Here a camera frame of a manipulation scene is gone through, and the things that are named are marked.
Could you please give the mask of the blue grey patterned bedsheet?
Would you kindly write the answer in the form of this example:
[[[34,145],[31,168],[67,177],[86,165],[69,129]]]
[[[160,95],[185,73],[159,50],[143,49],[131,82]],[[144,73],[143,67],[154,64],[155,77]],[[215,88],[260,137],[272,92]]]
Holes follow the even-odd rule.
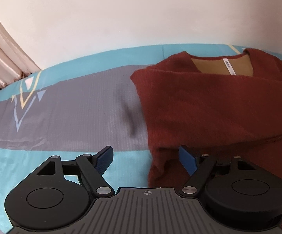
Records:
[[[0,233],[11,223],[7,194],[52,155],[71,160],[110,145],[110,185],[147,186],[151,154],[131,74],[186,51],[199,57],[233,56],[243,47],[171,44],[107,51],[71,60],[0,91]]]

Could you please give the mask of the pink patterned curtain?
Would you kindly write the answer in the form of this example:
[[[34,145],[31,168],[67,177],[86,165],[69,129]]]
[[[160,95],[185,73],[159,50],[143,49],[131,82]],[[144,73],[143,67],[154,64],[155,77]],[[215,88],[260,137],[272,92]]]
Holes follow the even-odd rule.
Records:
[[[0,88],[41,69],[23,51],[0,22]]]

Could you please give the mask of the dark red knit sweater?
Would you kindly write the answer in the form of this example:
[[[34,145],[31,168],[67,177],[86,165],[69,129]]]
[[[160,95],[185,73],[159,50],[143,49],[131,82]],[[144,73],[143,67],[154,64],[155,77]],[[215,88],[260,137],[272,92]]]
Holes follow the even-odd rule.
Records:
[[[258,49],[223,57],[181,52],[131,75],[148,132],[151,188],[180,188],[189,175],[179,147],[239,155],[282,178],[282,60]]]

